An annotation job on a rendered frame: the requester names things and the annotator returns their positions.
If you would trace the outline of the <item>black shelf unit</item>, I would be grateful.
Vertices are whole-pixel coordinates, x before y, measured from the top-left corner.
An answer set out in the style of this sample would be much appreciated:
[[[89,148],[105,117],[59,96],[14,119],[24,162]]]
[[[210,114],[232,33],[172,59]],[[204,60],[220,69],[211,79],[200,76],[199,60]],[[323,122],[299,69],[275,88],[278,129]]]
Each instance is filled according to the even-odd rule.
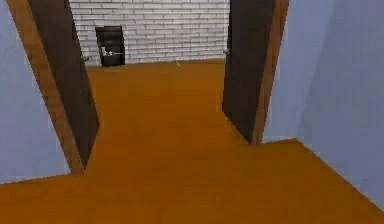
[[[103,67],[125,64],[124,36],[121,26],[96,27],[96,39]]]

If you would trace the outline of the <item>brown wooden door frame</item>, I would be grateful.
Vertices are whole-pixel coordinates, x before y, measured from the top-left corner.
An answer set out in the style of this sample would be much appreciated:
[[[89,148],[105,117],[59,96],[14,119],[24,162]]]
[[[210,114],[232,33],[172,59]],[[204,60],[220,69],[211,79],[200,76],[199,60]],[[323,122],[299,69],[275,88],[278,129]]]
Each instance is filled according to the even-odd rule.
[[[99,119],[69,0],[5,0],[70,172],[88,164]],[[222,110],[262,142],[290,0],[231,0]]]

